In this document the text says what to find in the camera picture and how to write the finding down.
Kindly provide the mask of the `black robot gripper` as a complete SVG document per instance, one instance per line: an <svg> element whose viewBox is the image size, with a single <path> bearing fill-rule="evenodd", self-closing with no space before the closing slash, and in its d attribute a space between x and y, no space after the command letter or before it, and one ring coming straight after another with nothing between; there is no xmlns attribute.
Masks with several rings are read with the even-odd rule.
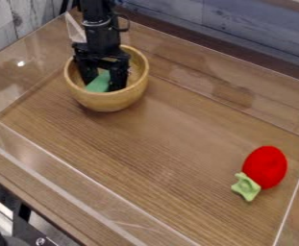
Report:
<svg viewBox="0 0 299 246"><path fill-rule="evenodd" d="M97 67L109 69L109 91L125 88L129 55L120 48L120 34L129 26L119 27L116 18L83 20L85 42L75 42L75 62L83 82L88 85L97 77Z"/></svg>

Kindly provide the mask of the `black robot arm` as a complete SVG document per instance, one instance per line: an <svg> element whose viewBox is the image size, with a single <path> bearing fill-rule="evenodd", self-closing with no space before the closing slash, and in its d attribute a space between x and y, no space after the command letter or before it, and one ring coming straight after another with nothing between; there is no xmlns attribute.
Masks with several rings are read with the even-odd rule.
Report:
<svg viewBox="0 0 299 246"><path fill-rule="evenodd" d="M84 89L89 92L113 92L127 86L131 56L120 48L120 34L129 25L119 26L115 0L80 0L85 42L75 42L76 63Z"/></svg>

